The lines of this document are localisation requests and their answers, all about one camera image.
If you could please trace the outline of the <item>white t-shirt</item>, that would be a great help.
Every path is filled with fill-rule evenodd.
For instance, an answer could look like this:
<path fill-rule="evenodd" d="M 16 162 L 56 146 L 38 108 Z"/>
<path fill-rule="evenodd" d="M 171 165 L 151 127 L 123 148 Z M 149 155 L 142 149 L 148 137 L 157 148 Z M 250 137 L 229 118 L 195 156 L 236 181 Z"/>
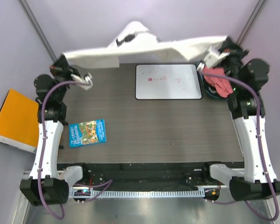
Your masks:
<path fill-rule="evenodd" d="M 130 22 L 107 47 L 63 52 L 71 65 L 88 69 L 117 68 L 119 57 L 154 54 L 163 62 L 173 59 L 202 59 L 202 54 L 214 47 L 219 51 L 226 36 L 207 36 L 177 41 L 160 41 L 139 21 Z"/>

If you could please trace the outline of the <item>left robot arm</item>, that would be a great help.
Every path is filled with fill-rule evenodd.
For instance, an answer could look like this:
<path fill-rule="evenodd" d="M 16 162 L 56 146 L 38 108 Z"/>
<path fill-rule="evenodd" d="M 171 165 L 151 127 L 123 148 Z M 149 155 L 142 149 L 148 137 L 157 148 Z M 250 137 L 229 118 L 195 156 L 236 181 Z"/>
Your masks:
<path fill-rule="evenodd" d="M 39 139 L 33 168 L 28 179 L 20 183 L 22 194 L 33 206 L 64 204 L 72 186 L 76 183 L 85 186 L 90 180 L 82 165 L 69 166 L 62 174 L 57 171 L 57 154 L 66 125 L 67 107 L 63 98 L 73 82 L 71 76 L 79 73 L 64 55 L 50 66 L 50 72 L 51 75 L 42 74 L 34 80 Z"/>

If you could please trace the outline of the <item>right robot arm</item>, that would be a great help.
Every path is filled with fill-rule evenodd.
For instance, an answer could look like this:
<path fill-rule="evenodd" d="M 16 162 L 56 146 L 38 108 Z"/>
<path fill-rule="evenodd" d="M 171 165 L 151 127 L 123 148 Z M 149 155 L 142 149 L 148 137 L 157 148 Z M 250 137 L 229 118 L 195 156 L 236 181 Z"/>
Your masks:
<path fill-rule="evenodd" d="M 219 48 L 226 57 L 216 64 L 231 84 L 227 97 L 237 138 L 244 158 L 244 172 L 239 173 L 219 163 L 213 163 L 201 173 L 206 184 L 216 180 L 226 184 L 235 201 L 275 198 L 280 195 L 280 181 L 272 167 L 266 143 L 265 107 L 259 91 L 268 82 L 269 64 L 259 58 L 247 64 L 242 59 L 248 50 L 242 49 L 230 37 Z"/>

